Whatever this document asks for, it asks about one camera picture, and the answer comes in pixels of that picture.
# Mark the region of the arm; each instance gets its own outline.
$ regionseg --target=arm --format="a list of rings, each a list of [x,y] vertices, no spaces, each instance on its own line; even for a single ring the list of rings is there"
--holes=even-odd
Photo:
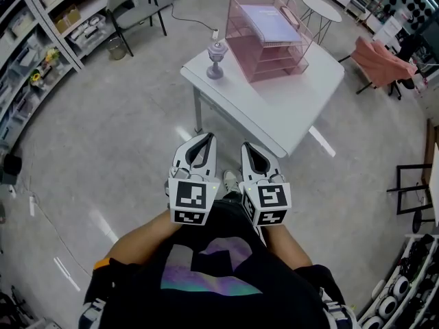
[[[289,268],[295,270],[312,266],[311,259],[284,225],[262,227],[262,234],[268,250],[278,256]]]
[[[180,227],[181,224],[171,222],[171,214],[166,210],[144,226],[121,237],[106,257],[114,258],[125,265],[142,265],[150,259],[158,246]]]

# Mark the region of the cardboard box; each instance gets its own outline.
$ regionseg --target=cardboard box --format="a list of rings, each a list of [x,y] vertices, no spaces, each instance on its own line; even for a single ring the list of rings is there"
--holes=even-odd
[[[75,5],[71,5],[55,18],[54,23],[56,29],[62,34],[80,19],[81,15],[79,10]]]

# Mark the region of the paper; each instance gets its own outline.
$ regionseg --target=paper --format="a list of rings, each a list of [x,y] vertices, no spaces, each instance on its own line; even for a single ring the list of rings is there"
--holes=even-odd
[[[241,5],[266,42],[300,42],[300,34],[274,6]]]

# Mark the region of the pink mesh desk organizer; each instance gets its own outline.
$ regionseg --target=pink mesh desk organizer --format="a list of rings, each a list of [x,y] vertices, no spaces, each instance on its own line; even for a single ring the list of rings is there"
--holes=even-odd
[[[303,73],[313,36],[294,0],[230,0],[226,40],[251,83]]]

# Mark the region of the person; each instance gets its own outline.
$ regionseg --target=person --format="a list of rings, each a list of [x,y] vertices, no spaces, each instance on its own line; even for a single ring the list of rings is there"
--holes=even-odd
[[[330,328],[322,289],[344,304],[331,272],[313,265],[284,225],[262,227],[265,246],[232,171],[224,185],[205,226],[172,223],[167,210],[119,239],[94,267],[79,328]]]

